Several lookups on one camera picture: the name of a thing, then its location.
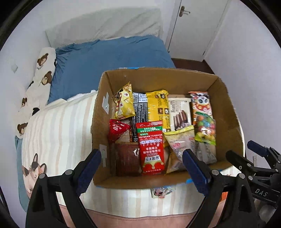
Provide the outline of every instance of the yellow chip bag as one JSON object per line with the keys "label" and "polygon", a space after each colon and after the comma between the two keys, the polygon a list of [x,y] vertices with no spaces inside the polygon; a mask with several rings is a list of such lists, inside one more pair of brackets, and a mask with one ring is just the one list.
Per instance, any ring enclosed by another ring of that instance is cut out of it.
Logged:
{"label": "yellow chip bag", "polygon": [[[163,121],[163,132],[171,131],[170,112],[168,106],[168,92],[166,90],[154,91],[146,93],[148,102],[148,121]],[[164,147],[168,146],[168,142],[163,138]]]}
{"label": "yellow chip bag", "polygon": [[122,120],[136,115],[133,106],[132,84],[130,82],[115,94],[113,101],[116,104],[115,119]]}

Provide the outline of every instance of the blue pillow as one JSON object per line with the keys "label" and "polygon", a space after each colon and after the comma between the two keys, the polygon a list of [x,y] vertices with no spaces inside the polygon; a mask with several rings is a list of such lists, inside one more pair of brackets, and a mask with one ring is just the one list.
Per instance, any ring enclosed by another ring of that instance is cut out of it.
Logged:
{"label": "blue pillow", "polygon": [[48,103],[97,90],[107,70],[175,68],[163,41],[152,35],[71,44],[56,49],[56,60]]}

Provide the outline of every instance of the screw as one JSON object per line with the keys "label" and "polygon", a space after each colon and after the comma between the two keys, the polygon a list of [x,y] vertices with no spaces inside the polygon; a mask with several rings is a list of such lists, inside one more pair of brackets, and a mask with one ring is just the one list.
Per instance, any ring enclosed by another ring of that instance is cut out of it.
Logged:
{"label": "screw", "polygon": [[39,178],[40,178],[40,179],[43,179],[45,176],[46,176],[46,175],[45,175],[44,173],[41,173],[41,174],[39,175]]}
{"label": "screw", "polygon": [[212,174],[214,174],[214,175],[217,176],[217,175],[219,174],[219,171],[217,171],[216,169],[213,169],[213,170],[212,170]]}
{"label": "screw", "polygon": [[66,171],[65,171],[65,174],[66,174],[66,175],[72,174],[72,170],[71,170],[71,169],[66,170]]}
{"label": "screw", "polygon": [[245,178],[245,175],[244,175],[243,173],[239,173],[239,177],[240,177],[241,179],[244,179],[244,178]]}

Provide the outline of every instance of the red snack package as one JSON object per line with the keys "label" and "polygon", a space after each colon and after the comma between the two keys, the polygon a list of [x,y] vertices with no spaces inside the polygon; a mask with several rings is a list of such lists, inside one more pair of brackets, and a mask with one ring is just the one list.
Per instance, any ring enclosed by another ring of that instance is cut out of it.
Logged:
{"label": "red snack package", "polygon": [[129,128],[130,128],[130,125],[128,125],[128,124],[124,124],[118,120],[110,119],[109,120],[109,133],[108,133],[109,143],[114,143]]}
{"label": "red snack package", "polygon": [[136,123],[143,175],[160,174],[165,169],[162,125],[162,121]]}

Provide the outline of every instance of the colorful candy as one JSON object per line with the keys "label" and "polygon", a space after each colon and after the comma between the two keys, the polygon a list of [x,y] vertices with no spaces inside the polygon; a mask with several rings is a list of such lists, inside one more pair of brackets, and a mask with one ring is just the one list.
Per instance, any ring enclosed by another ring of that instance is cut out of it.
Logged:
{"label": "colorful candy", "polygon": [[205,113],[196,112],[197,133],[195,140],[202,143],[216,145],[215,120]]}

